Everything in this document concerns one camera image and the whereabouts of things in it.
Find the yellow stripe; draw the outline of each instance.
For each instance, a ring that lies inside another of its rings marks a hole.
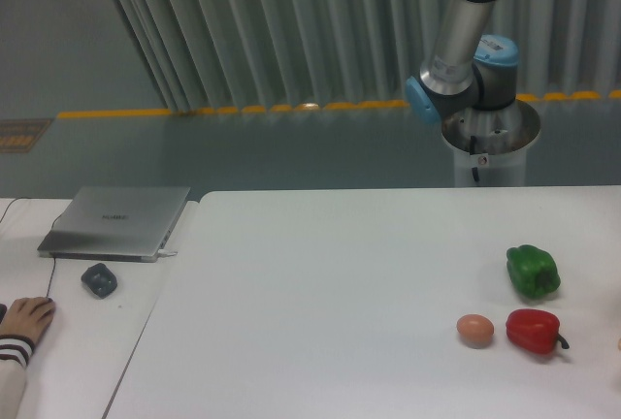
[[[578,91],[572,95],[566,95],[562,92],[550,92],[543,97],[537,97],[535,94],[518,94],[517,99],[522,102],[540,102],[540,101],[582,101],[603,99],[603,97],[595,91]],[[621,99],[621,90],[612,91],[608,95],[609,99]],[[401,109],[407,108],[407,101],[395,99],[392,101],[365,101],[359,104],[350,102],[333,102],[325,107],[327,111],[359,111],[364,109]],[[278,113],[278,112],[299,112],[299,111],[318,111],[320,107],[316,104],[300,104],[292,107],[286,104],[273,106],[266,110],[263,106],[247,106],[241,111],[236,107],[220,107],[212,109],[204,107],[188,113],[174,113],[169,109],[133,109],[123,111],[81,111],[81,112],[61,112],[57,118],[107,118],[122,116],[192,116],[192,115],[214,115],[214,114],[231,114],[231,113]]]

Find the person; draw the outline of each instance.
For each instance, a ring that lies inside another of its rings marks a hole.
[[[26,388],[26,367],[56,309],[50,298],[13,302],[0,322],[0,418],[15,419]]]

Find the brown egg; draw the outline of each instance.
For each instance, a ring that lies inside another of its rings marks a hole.
[[[494,324],[482,315],[468,314],[457,321],[457,332],[468,346],[482,348],[492,342]]]

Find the hand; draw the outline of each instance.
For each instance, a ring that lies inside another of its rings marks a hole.
[[[35,346],[54,318],[56,303],[49,298],[15,300],[0,324],[0,336],[19,335],[32,340]]]

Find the white cylinder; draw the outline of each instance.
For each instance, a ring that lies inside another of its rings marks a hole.
[[[526,182],[527,151],[534,143],[508,154],[470,156],[464,150],[446,143],[453,151],[453,175],[457,188],[471,186],[524,186]],[[474,180],[478,171],[479,181]]]

